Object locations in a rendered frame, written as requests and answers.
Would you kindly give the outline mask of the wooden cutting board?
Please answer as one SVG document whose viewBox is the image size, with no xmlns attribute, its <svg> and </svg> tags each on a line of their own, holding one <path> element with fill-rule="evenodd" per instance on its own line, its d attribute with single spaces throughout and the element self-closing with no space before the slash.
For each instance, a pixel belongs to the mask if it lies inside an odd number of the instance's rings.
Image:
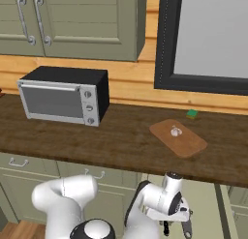
<svg viewBox="0 0 248 239">
<path fill-rule="evenodd" d="M 179 136 L 172 136 L 172 126 L 182 131 Z M 179 158 L 186 159 L 198 154 L 207 147 L 207 142 L 174 119 L 167 119 L 149 128 Z"/>
</svg>

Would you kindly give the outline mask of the black framed window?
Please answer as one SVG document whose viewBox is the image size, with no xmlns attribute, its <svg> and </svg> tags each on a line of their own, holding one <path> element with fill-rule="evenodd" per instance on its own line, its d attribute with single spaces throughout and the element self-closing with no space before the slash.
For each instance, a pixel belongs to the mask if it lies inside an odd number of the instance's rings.
<svg viewBox="0 0 248 239">
<path fill-rule="evenodd" d="M 160 0 L 154 88 L 248 96 L 248 77 L 181 75 L 174 72 L 182 0 Z"/>
</svg>

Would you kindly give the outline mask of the green drawer front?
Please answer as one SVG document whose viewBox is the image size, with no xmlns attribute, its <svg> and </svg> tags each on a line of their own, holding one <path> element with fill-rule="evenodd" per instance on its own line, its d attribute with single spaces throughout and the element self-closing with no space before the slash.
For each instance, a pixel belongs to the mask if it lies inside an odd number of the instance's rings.
<svg viewBox="0 0 248 239">
<path fill-rule="evenodd" d="M 38 175 L 56 178 L 59 170 L 56 161 L 0 152 L 0 171 L 10 174 Z"/>
<path fill-rule="evenodd" d="M 134 171 L 67 162 L 57 162 L 57 165 L 62 177 L 80 176 L 86 181 L 97 183 L 98 190 L 102 191 L 132 192 L 141 180 L 141 173 Z M 85 168 L 88 168 L 89 173 L 94 176 L 100 176 L 102 171 L 106 173 L 106 176 L 100 180 L 95 179 L 89 174 L 84 174 Z"/>
</svg>

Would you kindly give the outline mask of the green base cupboard door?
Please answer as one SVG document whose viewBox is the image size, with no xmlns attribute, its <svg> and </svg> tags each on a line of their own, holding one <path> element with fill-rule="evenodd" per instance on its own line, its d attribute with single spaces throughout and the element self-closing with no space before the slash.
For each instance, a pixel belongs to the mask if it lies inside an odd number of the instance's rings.
<svg viewBox="0 0 248 239">
<path fill-rule="evenodd" d="M 103 219 L 109 222 L 117 239 L 124 233 L 126 211 L 135 194 L 135 189 L 99 185 L 96 197 L 84 208 L 86 220 Z"/>
<path fill-rule="evenodd" d="M 37 185 L 53 179 L 57 179 L 57 176 L 9 170 L 0 174 L 1 184 L 19 220 L 36 224 L 47 222 L 47 215 L 33 206 L 31 196 Z"/>
</svg>

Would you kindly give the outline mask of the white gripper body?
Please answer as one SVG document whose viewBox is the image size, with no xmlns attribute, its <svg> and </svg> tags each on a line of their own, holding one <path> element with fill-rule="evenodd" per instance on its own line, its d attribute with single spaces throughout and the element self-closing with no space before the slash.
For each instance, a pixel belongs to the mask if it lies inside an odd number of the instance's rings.
<svg viewBox="0 0 248 239">
<path fill-rule="evenodd" d="M 166 215 L 164 213 L 158 212 L 154 209 L 148 208 L 146 216 L 154 221 L 168 221 L 168 222 L 187 222 L 190 219 L 190 211 L 177 211 L 173 215 Z"/>
</svg>

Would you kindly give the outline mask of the green and yellow sponge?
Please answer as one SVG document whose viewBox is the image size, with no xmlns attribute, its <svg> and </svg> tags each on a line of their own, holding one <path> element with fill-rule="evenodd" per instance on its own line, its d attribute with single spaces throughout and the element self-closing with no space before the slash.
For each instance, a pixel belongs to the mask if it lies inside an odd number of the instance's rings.
<svg viewBox="0 0 248 239">
<path fill-rule="evenodd" d="M 190 119 L 196 119 L 198 117 L 198 111 L 194 109 L 189 109 L 186 113 L 186 117 Z"/>
</svg>

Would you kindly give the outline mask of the black and silver toaster oven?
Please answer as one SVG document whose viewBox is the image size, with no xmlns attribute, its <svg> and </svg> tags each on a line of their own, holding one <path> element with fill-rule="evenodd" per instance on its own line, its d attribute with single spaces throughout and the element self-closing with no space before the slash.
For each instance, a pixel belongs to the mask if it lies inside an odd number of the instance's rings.
<svg viewBox="0 0 248 239">
<path fill-rule="evenodd" d="M 109 73 L 107 70 L 40 66 L 19 79 L 17 88 L 20 81 L 78 85 L 82 99 L 84 125 L 86 126 L 98 127 L 109 108 Z M 85 98 L 85 91 L 90 91 L 92 96 L 88 99 Z M 92 105 L 93 110 L 87 111 L 87 105 Z M 94 124 L 89 125 L 88 118 L 93 118 Z"/>
</svg>

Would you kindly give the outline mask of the white garlic bulb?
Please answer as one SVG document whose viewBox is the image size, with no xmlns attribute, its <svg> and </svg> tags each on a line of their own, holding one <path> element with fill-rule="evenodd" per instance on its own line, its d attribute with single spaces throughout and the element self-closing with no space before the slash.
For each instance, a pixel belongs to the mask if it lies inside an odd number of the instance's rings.
<svg viewBox="0 0 248 239">
<path fill-rule="evenodd" d="M 170 130 L 170 134 L 172 136 L 179 136 L 182 134 L 182 131 L 179 128 L 177 128 L 176 126 L 172 126 L 172 129 Z"/>
</svg>

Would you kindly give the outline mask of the wide green wall cupboard door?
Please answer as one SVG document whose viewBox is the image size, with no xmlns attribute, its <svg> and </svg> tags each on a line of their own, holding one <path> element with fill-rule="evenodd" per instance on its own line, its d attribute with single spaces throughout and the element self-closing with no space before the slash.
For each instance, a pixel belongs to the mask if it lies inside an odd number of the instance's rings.
<svg viewBox="0 0 248 239">
<path fill-rule="evenodd" d="M 44 0 L 45 56 L 136 61 L 145 7 L 146 0 Z"/>
</svg>

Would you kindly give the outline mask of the green base cupboard run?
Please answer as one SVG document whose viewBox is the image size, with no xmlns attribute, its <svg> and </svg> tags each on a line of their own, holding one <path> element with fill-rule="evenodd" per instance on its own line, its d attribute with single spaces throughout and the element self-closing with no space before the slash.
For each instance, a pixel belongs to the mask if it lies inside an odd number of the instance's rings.
<svg viewBox="0 0 248 239">
<path fill-rule="evenodd" d="M 248 189 L 227 186 L 239 239 L 248 239 Z"/>
</svg>

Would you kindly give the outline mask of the toaster oven glass door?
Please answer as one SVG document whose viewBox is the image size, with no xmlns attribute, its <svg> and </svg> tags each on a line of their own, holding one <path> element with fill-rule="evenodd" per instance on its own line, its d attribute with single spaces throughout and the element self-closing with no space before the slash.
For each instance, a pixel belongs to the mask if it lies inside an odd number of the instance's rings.
<svg viewBox="0 0 248 239">
<path fill-rule="evenodd" d="M 77 92 L 21 88 L 20 84 L 79 87 L 76 84 L 20 81 L 18 90 L 28 119 L 84 124 L 80 87 Z"/>
</svg>

